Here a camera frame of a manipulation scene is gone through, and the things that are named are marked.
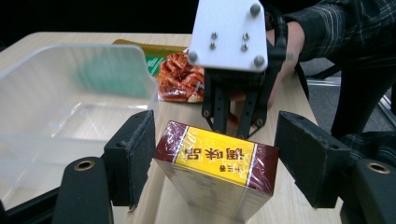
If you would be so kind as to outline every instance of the table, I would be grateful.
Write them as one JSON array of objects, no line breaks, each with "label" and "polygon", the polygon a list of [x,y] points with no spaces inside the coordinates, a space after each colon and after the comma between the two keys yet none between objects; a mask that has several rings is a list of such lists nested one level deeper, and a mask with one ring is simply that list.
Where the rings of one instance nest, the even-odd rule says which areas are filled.
[{"label": "table", "polygon": [[[125,39],[145,44],[187,47],[191,35],[174,34],[118,34],[118,33],[34,33],[0,53],[0,74],[36,50],[58,43],[105,43]],[[272,146],[275,142],[277,114],[285,110],[302,115],[316,123],[297,76],[288,76],[282,82],[276,100],[268,112],[263,128],[250,140]],[[156,136],[162,135],[168,120],[209,129],[201,116],[201,105],[159,102]],[[281,161],[276,174],[275,195],[247,223],[340,223],[340,200],[335,209],[315,210],[294,185]],[[225,217],[188,206],[170,180],[155,163],[151,163],[148,182],[140,203],[133,213],[126,208],[114,208],[116,222],[122,223],[233,223]]]}]

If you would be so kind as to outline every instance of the box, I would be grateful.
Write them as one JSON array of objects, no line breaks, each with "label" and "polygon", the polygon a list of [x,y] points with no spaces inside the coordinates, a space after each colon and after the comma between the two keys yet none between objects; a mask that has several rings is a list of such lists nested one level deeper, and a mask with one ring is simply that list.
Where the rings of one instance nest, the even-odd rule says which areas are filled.
[{"label": "box", "polygon": [[156,116],[157,107],[157,83],[138,46],[54,45],[15,64],[0,75],[5,208],[59,187],[68,163],[100,157],[130,116]]},{"label": "box", "polygon": [[278,148],[171,120],[155,161],[188,204],[247,221],[274,194]]}]

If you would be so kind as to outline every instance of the gray carpet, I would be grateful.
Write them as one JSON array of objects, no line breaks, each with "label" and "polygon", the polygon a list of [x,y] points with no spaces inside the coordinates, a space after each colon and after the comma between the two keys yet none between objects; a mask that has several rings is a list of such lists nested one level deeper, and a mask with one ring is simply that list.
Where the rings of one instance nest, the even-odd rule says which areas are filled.
[{"label": "gray carpet", "polygon": [[[301,63],[306,76],[317,74],[332,66],[327,59],[314,59],[309,62]],[[340,73],[337,73],[325,80],[317,81],[308,79],[309,104],[312,107],[318,126],[326,132],[332,128],[332,120],[338,104]],[[384,107],[379,104],[369,121],[364,132],[395,131],[396,128],[389,117],[389,112],[384,111]]]}]

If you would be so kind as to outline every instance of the plastic food package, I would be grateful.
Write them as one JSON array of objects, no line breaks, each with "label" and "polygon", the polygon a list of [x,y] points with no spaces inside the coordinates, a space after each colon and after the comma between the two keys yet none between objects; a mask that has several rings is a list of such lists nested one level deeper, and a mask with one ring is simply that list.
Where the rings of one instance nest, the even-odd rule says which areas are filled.
[{"label": "plastic food package", "polygon": [[155,161],[188,204],[247,221],[274,194],[278,148],[171,120]]},{"label": "plastic food package", "polygon": [[137,45],[145,52],[148,70],[159,84],[159,100],[185,103],[201,103],[204,100],[205,71],[201,66],[189,64],[188,49],[122,39],[114,44]]}]

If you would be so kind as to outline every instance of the hand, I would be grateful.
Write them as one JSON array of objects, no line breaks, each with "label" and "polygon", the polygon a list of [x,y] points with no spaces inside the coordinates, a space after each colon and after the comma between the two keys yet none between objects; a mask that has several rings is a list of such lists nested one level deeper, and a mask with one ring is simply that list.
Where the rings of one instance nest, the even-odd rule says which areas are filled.
[{"label": "hand", "polygon": [[[288,23],[288,46],[286,49],[286,60],[282,64],[282,68],[276,76],[276,81],[274,83],[273,89],[271,91],[271,95],[268,99],[268,107],[267,110],[271,109],[274,104],[274,100],[276,98],[276,92],[279,89],[280,83],[285,76],[289,76],[294,74],[294,67],[296,66],[299,55],[304,47],[305,35],[304,30],[301,25],[296,21],[291,21]],[[266,32],[268,41],[274,45],[275,43],[275,33],[274,30],[270,30]],[[245,95],[242,92],[235,92],[230,96],[232,101],[241,101],[245,99]],[[229,123],[238,127],[239,122],[238,118],[234,114],[230,114],[228,117]]]}]

